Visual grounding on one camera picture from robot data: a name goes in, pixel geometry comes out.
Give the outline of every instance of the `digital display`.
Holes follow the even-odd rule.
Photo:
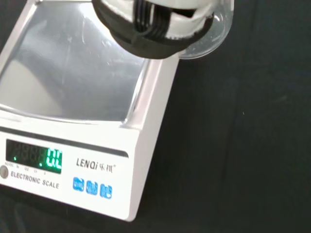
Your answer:
[[[6,140],[6,160],[10,162],[60,174],[62,157],[61,150]]]

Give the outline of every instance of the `control button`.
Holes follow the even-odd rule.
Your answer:
[[[78,177],[73,178],[73,189],[83,192],[84,191],[84,180]]]
[[[91,195],[97,195],[98,184],[96,182],[87,181],[86,192]]]
[[[112,187],[101,184],[100,196],[102,198],[111,199],[112,198]]]
[[[5,165],[0,167],[0,176],[4,179],[8,178],[9,176],[9,170]]]

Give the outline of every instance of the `digital scale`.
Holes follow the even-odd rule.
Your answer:
[[[0,184],[133,220],[178,61],[126,52],[90,1],[28,0],[0,55]]]

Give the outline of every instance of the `green led digits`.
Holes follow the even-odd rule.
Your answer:
[[[62,169],[62,151],[48,149],[48,157],[46,164],[49,167],[55,167],[56,169]]]

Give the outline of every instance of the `black surface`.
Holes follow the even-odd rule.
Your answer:
[[[2,45],[19,2],[0,2]],[[0,232],[311,232],[310,9],[236,0],[224,44],[181,61],[134,222],[1,188]]]

